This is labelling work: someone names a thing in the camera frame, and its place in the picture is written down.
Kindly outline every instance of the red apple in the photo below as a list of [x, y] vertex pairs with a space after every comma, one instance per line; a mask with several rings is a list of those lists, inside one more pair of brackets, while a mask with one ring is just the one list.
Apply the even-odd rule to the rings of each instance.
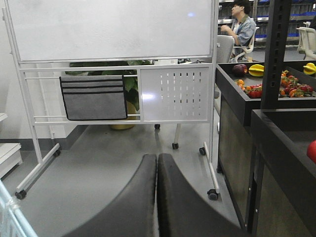
[[309, 144], [307, 148], [307, 156], [316, 163], [316, 140]]
[[245, 64], [237, 64], [233, 66], [232, 72], [236, 77], [243, 77], [248, 72], [248, 69]]

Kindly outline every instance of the caster wheel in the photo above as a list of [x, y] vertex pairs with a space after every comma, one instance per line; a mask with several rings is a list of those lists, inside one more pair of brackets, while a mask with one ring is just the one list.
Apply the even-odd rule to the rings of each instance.
[[210, 189], [207, 192], [207, 195], [210, 200], [216, 201], [218, 199], [218, 194], [216, 193], [215, 189]]
[[172, 148], [174, 150], [178, 149], [179, 148], [179, 144], [178, 143], [172, 143]]
[[15, 196], [16, 196], [16, 198], [17, 199], [20, 199], [20, 200], [22, 200], [23, 198], [25, 198], [26, 197], [26, 191], [25, 190], [22, 190], [21, 192], [16, 192], [15, 193]]
[[223, 169], [222, 166], [220, 165], [220, 163], [218, 162], [217, 164], [217, 168], [216, 168], [217, 173], [222, 174], [223, 173]]
[[53, 154], [53, 156], [58, 157], [60, 155], [60, 150], [55, 151], [55, 153]]
[[199, 151], [199, 153], [201, 155], [205, 155], [206, 154], [205, 147], [201, 147], [198, 151]]

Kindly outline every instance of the plant pot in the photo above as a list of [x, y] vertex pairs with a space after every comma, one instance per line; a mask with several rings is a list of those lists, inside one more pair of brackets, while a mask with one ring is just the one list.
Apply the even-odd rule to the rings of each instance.
[[[135, 114], [136, 113], [135, 106], [129, 103], [128, 101], [126, 103], [127, 103], [127, 113]], [[136, 116], [130, 116], [126, 120], [136, 120]], [[135, 126], [134, 124], [110, 124], [110, 128], [113, 130], [126, 130], [134, 126]]]

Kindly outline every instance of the white chair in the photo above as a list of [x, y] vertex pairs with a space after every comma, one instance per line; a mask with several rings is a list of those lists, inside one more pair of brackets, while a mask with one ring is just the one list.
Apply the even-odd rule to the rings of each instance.
[[311, 22], [307, 21], [307, 22], [303, 22], [303, 24], [306, 25], [306, 27], [309, 27], [311, 25]]
[[304, 60], [316, 60], [316, 30], [308, 27], [297, 28], [300, 34], [299, 52], [305, 53]]
[[259, 29], [259, 27], [256, 27], [255, 32], [253, 33], [253, 35], [252, 35], [252, 37], [251, 37], [251, 39], [249, 41], [248, 46], [234, 46], [234, 48], [241, 48], [243, 50], [242, 53], [240, 53], [239, 55], [237, 55], [235, 57], [235, 63], [238, 63], [238, 59], [240, 57], [245, 56], [245, 58], [248, 58], [249, 54], [253, 51], [253, 47], [254, 47], [254, 44], [255, 44], [255, 35], [256, 35], [257, 29]]

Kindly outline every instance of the white wall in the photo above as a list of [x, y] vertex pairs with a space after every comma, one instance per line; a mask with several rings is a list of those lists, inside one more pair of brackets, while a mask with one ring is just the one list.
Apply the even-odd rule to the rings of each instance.
[[[0, 8], [5, 7], [0, 1]], [[0, 122], [0, 139], [31, 138], [27, 114], [22, 99], [13, 57], [10, 54], [8, 35], [5, 22], [0, 20], [0, 113], [6, 113], [8, 118]], [[47, 98], [47, 107], [50, 114], [65, 114], [59, 92], [59, 83], [55, 80], [44, 81], [42, 87]], [[39, 81], [30, 83], [33, 97], [33, 107], [36, 115], [45, 115]], [[53, 126], [55, 138], [65, 138], [75, 126]], [[48, 126], [37, 126], [39, 138], [50, 138]]]

